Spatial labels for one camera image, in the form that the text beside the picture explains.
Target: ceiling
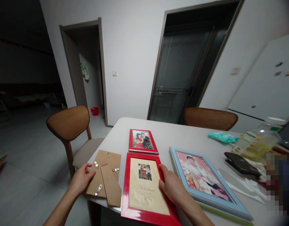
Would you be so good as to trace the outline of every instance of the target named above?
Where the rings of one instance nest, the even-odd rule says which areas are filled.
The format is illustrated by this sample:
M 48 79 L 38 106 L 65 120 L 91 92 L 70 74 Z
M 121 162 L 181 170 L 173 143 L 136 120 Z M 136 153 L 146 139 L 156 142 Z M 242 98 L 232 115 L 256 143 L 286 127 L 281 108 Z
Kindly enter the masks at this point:
M 0 30 L 49 39 L 39 0 L 0 0 Z

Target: white refrigerator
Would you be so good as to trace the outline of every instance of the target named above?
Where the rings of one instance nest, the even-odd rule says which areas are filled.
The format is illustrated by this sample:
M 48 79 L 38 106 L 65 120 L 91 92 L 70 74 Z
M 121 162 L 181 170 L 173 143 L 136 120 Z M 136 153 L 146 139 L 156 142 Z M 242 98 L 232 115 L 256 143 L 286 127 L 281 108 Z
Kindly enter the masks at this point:
M 267 117 L 289 120 L 289 35 L 270 41 L 227 111 L 239 119 L 232 132 L 255 128 Z

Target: wall switch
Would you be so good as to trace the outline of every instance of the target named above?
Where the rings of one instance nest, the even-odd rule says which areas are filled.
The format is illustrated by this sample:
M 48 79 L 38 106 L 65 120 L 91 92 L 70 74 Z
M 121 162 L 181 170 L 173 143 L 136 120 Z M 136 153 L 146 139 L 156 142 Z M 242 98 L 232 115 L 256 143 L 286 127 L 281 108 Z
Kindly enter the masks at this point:
M 238 75 L 241 71 L 240 67 L 235 67 L 232 69 L 232 72 L 230 73 L 230 75 Z

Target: table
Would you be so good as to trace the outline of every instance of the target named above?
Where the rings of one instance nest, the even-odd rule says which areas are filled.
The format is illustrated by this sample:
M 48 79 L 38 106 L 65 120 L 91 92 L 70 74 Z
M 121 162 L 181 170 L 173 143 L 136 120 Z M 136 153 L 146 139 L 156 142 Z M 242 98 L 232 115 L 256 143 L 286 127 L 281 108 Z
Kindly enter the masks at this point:
M 237 174 L 224 163 L 224 160 L 226 159 L 224 152 L 230 151 L 232 147 L 229 144 L 222 144 L 219 141 L 207 137 L 209 133 L 215 132 L 216 130 L 142 119 L 121 118 L 117 121 L 105 140 L 98 147 L 98 150 L 114 152 L 122 155 L 118 179 L 119 186 L 122 190 L 125 177 L 126 157 L 129 150 L 130 129 L 151 131 L 159 151 L 160 161 L 166 165 L 169 170 L 173 171 L 173 166 L 169 155 L 169 147 L 172 146 L 191 152 L 204 154 L 217 170 L 223 169 L 226 172 L 237 176 Z M 233 136 L 240 136 L 239 133 L 230 132 L 230 134 Z M 88 163 L 92 164 L 94 162 L 97 153 L 98 151 L 93 154 Z M 262 203 L 243 196 L 237 192 L 235 192 L 235 194 L 253 216 L 254 225 L 278 225 L 277 223 L 281 221 L 280 217 L 274 216 L 274 214 L 267 212 L 266 206 Z M 106 199 L 94 198 L 93 196 L 86 197 L 89 201 L 93 201 L 108 208 Z M 109 209 L 119 214 L 121 212 L 120 207 L 109 207 Z M 184 213 L 180 209 L 177 210 L 182 225 L 191 225 Z M 215 225 L 236 225 L 236 223 L 208 211 L 205 211 L 205 213 Z

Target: wooden chair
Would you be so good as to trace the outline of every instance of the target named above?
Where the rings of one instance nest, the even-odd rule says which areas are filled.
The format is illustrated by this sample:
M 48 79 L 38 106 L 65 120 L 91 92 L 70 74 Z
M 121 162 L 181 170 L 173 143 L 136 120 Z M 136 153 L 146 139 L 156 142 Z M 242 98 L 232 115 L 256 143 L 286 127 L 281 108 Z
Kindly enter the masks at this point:
M 75 167 L 80 168 L 87 163 L 104 140 L 104 138 L 91 138 L 89 120 L 88 109 L 85 106 L 76 106 L 60 111 L 50 116 L 46 121 L 49 130 L 65 146 L 71 178 L 75 173 Z M 85 130 L 87 130 L 88 140 L 73 156 L 70 141 L 77 138 Z
M 185 109 L 184 120 L 188 126 L 228 131 L 236 124 L 238 116 L 228 111 L 189 107 Z

